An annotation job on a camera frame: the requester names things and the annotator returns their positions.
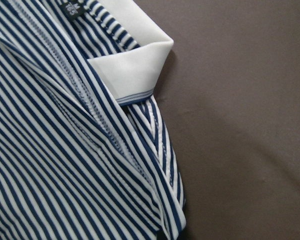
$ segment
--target black size label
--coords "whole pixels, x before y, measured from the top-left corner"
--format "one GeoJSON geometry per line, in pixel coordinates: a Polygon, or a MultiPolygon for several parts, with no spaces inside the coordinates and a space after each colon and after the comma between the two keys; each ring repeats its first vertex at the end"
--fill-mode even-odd
{"type": "Polygon", "coordinates": [[[71,21],[75,20],[86,11],[84,6],[77,0],[65,2],[60,7],[71,21]]]}

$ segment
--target brown background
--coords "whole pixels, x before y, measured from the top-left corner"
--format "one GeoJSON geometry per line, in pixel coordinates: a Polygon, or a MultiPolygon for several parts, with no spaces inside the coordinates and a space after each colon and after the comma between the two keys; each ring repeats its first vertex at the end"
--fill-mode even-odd
{"type": "Polygon", "coordinates": [[[175,43],[156,99],[189,240],[300,240],[300,0],[135,0],[175,43]]]}

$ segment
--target brown surface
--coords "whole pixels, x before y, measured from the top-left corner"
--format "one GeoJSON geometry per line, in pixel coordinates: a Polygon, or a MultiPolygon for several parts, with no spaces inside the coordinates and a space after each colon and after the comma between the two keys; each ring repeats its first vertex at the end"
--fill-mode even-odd
{"type": "Polygon", "coordinates": [[[156,99],[189,240],[300,240],[300,0],[135,0],[175,41],[156,99]]]}

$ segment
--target polo shirt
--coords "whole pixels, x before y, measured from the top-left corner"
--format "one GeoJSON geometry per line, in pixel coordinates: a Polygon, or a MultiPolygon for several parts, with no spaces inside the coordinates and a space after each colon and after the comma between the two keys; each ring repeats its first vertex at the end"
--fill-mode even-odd
{"type": "Polygon", "coordinates": [[[0,0],[0,240],[178,238],[172,45],[132,0],[0,0]]]}

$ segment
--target striped shirt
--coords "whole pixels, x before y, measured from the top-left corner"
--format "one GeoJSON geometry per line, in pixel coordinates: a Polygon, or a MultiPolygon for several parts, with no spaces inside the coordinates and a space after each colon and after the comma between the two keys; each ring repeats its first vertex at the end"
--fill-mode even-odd
{"type": "Polygon", "coordinates": [[[132,0],[0,0],[0,240],[177,239],[172,43],[132,0]]]}

